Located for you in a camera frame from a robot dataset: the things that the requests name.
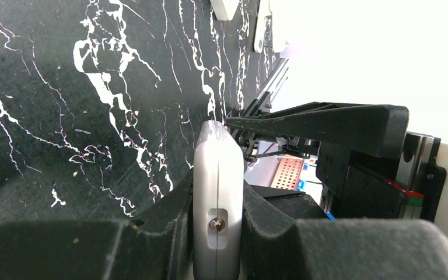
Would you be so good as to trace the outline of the white battery cover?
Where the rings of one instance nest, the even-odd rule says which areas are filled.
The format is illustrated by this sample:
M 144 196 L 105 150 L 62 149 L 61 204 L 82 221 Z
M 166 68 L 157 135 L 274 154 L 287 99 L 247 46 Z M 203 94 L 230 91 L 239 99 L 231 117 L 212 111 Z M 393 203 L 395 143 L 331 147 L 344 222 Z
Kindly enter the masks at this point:
M 217 20 L 231 21 L 237 11 L 239 0 L 210 0 Z

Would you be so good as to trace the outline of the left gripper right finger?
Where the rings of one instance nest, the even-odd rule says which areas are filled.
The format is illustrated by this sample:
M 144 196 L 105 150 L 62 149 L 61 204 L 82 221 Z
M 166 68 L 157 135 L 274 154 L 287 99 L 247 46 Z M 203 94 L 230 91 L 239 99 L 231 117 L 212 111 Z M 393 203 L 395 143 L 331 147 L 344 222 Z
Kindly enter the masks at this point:
M 244 185 L 248 279 L 448 279 L 448 238 L 425 220 L 293 219 Z

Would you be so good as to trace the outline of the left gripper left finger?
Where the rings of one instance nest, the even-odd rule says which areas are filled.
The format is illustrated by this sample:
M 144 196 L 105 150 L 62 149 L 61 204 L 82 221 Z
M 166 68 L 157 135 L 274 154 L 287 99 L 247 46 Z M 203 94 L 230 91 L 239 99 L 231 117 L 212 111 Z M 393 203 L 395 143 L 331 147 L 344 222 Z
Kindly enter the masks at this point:
M 186 279 L 192 173 L 132 219 L 0 223 L 0 279 Z

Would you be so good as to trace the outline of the white remote with buttons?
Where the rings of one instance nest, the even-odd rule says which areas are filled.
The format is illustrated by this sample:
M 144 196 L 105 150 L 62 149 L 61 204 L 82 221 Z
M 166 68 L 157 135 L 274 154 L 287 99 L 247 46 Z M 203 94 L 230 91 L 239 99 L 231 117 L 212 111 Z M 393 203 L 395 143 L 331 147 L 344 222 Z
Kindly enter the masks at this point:
M 194 152 L 193 273 L 195 279 L 238 279 L 244 159 L 228 129 L 205 121 Z

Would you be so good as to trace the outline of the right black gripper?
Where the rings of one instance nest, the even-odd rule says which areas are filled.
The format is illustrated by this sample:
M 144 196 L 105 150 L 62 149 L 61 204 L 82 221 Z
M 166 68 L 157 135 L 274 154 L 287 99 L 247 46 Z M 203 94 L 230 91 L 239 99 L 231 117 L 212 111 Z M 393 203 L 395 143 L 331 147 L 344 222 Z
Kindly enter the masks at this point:
M 436 162 L 441 140 L 406 134 L 408 122 L 404 106 L 319 102 L 225 120 L 231 129 L 321 142 L 320 206 L 335 219 L 432 222 L 447 176 Z

